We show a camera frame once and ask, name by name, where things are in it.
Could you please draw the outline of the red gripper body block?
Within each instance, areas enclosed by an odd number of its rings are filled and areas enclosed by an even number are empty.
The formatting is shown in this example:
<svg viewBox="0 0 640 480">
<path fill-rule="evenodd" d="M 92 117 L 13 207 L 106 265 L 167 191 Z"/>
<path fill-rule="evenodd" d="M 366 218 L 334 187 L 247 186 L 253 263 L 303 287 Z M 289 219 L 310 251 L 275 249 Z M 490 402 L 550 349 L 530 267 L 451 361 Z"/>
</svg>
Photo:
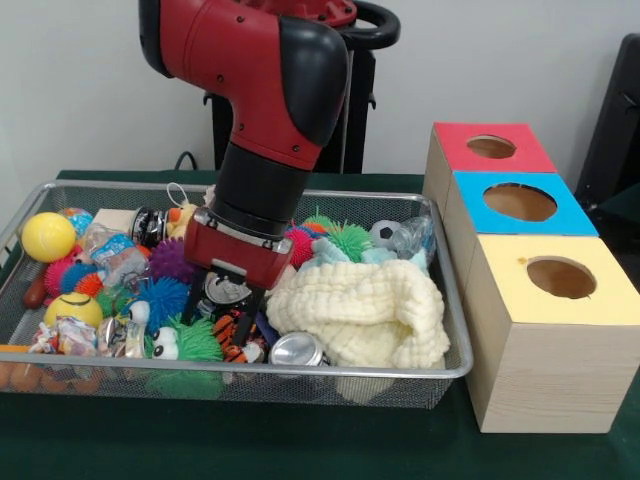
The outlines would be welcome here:
<svg viewBox="0 0 640 480">
<path fill-rule="evenodd" d="M 187 261 L 207 269 L 221 267 L 265 290 L 277 284 L 292 253 L 289 238 L 275 241 L 237 231 L 220 223 L 205 207 L 195 210 L 184 237 Z"/>
</svg>

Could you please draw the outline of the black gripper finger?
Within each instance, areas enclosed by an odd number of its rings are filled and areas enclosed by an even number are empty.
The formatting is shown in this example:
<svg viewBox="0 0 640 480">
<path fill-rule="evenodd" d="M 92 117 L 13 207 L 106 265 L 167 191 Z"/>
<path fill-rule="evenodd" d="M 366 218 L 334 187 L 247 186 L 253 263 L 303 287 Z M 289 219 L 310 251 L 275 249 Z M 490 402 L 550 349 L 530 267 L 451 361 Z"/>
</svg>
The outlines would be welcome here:
<svg viewBox="0 0 640 480">
<path fill-rule="evenodd" d="M 251 295 L 247 307 L 238 318 L 236 330 L 232 337 L 232 344 L 238 347 L 243 347 L 246 344 L 265 296 L 263 288 L 251 286 L 250 289 Z"/>
<path fill-rule="evenodd" d="M 202 267 L 197 267 L 193 275 L 193 281 L 189 290 L 189 295 L 181 315 L 181 322 L 191 325 L 197 304 L 200 301 L 203 286 L 206 281 L 208 271 Z"/>
</svg>

